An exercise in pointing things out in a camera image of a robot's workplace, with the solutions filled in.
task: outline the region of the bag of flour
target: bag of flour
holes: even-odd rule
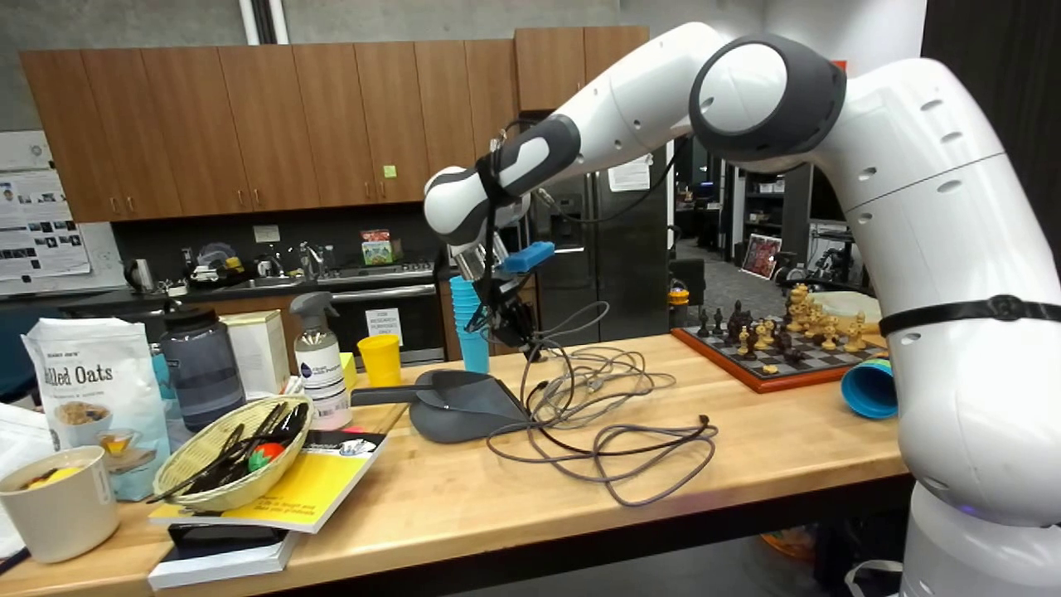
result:
[[[170,459],[167,403],[140,323],[40,318],[23,345],[61,449],[101,445],[121,500],[153,493]]]

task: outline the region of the upper cabinet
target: upper cabinet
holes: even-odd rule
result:
[[[466,116],[472,148],[485,155],[492,138],[501,138],[515,125],[518,107],[518,54],[510,39],[472,39],[466,43]]]
[[[23,70],[76,219],[182,214],[136,49],[29,54]]]
[[[647,26],[532,26],[518,30],[520,110],[556,110],[632,45]]]
[[[587,84],[651,39],[651,26],[587,26]]]
[[[358,45],[291,45],[314,168],[314,204],[374,200]]]
[[[429,159],[415,43],[358,43],[358,76],[374,194],[422,201]]]
[[[520,110],[556,110],[587,84],[581,26],[518,30]]]
[[[422,201],[523,110],[554,110],[642,26],[515,39],[23,54],[76,219]]]
[[[23,74],[74,214],[82,223],[108,219],[108,200],[96,176],[96,103],[85,92],[89,76],[79,54],[23,54]]]
[[[248,176],[245,209],[313,204],[317,172],[310,152],[295,54],[289,45],[228,45],[220,57]]]
[[[217,49],[140,54],[185,214],[248,212],[238,130]]]

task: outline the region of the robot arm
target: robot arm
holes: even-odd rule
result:
[[[438,172],[426,219],[466,280],[504,282],[492,219],[686,125],[745,168],[811,162],[840,194],[882,302],[920,479],[904,595],[1061,595],[1059,271],[994,130],[944,65],[844,79],[799,43],[686,24],[479,168]]]

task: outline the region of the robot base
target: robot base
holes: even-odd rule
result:
[[[914,483],[901,597],[1059,597],[1061,529],[1006,526]]]

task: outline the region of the wooden table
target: wooden table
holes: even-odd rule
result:
[[[604,489],[560,479],[552,466],[501,461],[481,441],[429,445],[400,409],[366,409],[354,414],[363,423],[391,423],[399,417],[391,445],[350,500],[335,512],[335,521],[300,545],[289,569],[202,583],[182,595],[263,595],[411,566],[444,569],[451,562],[641,535],[668,524],[680,524],[690,535],[686,540],[699,540],[694,521],[702,518],[720,521],[717,514],[790,498],[809,498],[811,512],[828,514],[848,500],[823,500],[816,498],[820,492],[904,479],[895,420],[853,417],[840,401],[837,382],[752,396],[670,336],[609,345],[642,351],[647,366],[676,375],[676,385],[625,403],[608,420],[694,423],[697,414],[709,414],[720,428],[712,463],[680,493],[647,507],[616,507]],[[520,389],[520,354],[494,357],[492,367],[515,391]],[[554,375],[556,361],[532,367],[534,382]],[[571,431],[567,439],[587,445],[596,428]],[[508,435],[501,445],[520,449],[523,439]],[[642,479],[642,489],[663,489],[684,463],[690,461],[668,461]],[[146,573],[161,550],[167,535],[146,524],[146,507],[129,504],[121,529],[102,548],[69,563],[26,562],[0,577],[0,595],[148,595]]]

